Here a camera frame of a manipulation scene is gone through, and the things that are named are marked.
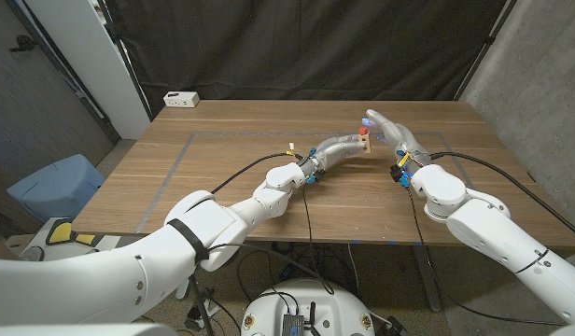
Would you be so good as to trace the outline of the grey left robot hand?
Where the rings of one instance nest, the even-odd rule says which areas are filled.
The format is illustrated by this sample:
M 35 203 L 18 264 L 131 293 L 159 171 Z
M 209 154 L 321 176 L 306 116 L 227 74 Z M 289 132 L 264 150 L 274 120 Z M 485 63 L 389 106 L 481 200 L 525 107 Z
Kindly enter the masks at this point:
M 313 147 L 307 158 L 298 162 L 307 184 L 320 180 L 333 165 L 358 154 L 366 145 L 356 134 L 331 137 Z

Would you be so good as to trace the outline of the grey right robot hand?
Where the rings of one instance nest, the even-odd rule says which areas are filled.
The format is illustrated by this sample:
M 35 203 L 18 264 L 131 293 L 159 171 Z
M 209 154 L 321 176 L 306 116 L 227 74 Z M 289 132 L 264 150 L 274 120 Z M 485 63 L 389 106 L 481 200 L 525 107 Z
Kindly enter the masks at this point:
M 368 109 L 366 116 L 363 123 L 383 132 L 385 142 L 394 152 L 396 164 L 406 173 L 413 175 L 422 167 L 432 164 L 428 151 L 416 141 L 408 128 L 373 109 Z

